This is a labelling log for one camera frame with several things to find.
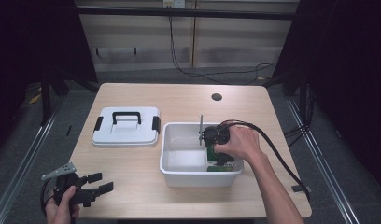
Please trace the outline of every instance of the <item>wooden table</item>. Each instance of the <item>wooden table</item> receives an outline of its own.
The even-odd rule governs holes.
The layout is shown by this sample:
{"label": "wooden table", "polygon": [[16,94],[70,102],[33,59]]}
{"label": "wooden table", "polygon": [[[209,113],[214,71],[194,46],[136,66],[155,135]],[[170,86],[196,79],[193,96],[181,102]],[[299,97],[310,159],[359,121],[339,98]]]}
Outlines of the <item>wooden table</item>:
{"label": "wooden table", "polygon": [[[219,93],[222,100],[214,101]],[[271,138],[289,168],[297,174],[271,100],[264,87],[104,84],[101,86],[71,157],[79,176],[102,172],[103,180],[87,188],[114,182],[114,190],[97,198],[80,217],[89,218],[254,218],[266,217],[255,177],[245,162],[245,171],[228,188],[170,188],[159,169],[162,133],[155,147],[101,148],[92,144],[95,122],[104,107],[156,106],[162,127],[167,122],[220,123],[240,119],[262,128]],[[268,155],[278,178],[302,217],[311,215],[303,193],[294,193],[296,182],[282,167],[267,143]]]}

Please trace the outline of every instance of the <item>human arm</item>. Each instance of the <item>human arm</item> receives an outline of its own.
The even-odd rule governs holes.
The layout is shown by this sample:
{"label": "human arm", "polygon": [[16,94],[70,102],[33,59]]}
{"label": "human arm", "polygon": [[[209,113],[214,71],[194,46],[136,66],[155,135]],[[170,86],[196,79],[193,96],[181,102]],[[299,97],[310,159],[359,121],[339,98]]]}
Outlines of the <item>human arm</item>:
{"label": "human arm", "polygon": [[237,126],[231,126],[229,130],[229,142],[215,145],[214,149],[249,163],[260,187],[268,222],[303,223],[298,209],[275,174],[268,157],[261,151],[257,132]]}
{"label": "human arm", "polygon": [[54,198],[50,198],[46,204],[46,216],[48,219],[48,224],[69,224],[71,223],[71,217],[78,218],[79,215],[79,205],[74,205],[72,207],[72,216],[69,210],[69,201],[74,196],[76,191],[75,186],[71,186],[62,197],[60,205],[57,206]]}

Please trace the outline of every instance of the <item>white storage box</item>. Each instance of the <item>white storage box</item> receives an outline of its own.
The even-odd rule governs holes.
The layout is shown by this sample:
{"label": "white storage box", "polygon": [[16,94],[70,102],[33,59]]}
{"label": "white storage box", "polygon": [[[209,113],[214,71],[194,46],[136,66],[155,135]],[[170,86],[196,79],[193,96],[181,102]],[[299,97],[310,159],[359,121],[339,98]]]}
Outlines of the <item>white storage box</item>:
{"label": "white storage box", "polygon": [[153,147],[160,132],[156,107],[105,107],[94,127],[97,147]]}
{"label": "white storage box", "polygon": [[[203,130],[217,123],[204,123]],[[161,171],[170,187],[229,187],[243,173],[243,160],[234,160],[230,172],[207,172],[205,144],[199,141],[200,124],[171,122],[163,127]]]}

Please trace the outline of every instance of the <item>storage box lid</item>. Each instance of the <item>storage box lid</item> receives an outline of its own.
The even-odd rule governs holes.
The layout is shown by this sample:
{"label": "storage box lid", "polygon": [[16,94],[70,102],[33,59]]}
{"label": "storage box lid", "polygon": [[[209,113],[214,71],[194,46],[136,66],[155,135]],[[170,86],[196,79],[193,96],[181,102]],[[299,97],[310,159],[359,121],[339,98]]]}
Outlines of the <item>storage box lid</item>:
{"label": "storage box lid", "polygon": [[105,107],[94,127],[97,147],[153,147],[160,133],[156,107]]}

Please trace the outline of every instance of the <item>white plastic bin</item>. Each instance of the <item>white plastic bin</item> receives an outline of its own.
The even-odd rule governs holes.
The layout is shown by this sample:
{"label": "white plastic bin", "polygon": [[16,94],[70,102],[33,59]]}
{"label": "white plastic bin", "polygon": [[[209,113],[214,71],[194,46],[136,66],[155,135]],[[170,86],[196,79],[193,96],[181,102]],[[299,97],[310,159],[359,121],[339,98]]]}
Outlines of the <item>white plastic bin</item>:
{"label": "white plastic bin", "polygon": [[[204,123],[203,130],[217,123]],[[205,144],[199,141],[200,124],[171,122],[163,127],[161,171],[170,187],[229,187],[243,173],[243,160],[235,159],[230,172],[207,172]]]}

